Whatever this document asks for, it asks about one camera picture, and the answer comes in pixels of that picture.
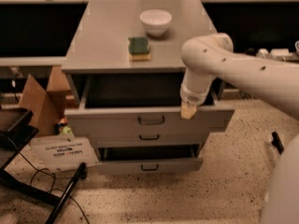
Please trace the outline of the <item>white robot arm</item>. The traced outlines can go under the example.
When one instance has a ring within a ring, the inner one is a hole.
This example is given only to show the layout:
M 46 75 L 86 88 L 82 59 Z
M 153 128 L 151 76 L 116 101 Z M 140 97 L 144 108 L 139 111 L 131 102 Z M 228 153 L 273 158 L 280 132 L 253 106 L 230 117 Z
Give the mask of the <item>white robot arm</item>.
M 215 78 L 299 119 L 299 66 L 233 52 L 230 36 L 219 33 L 187 40 L 180 88 L 185 107 L 201 105 Z M 261 224 L 299 224 L 299 135 L 287 145 L 270 180 Z

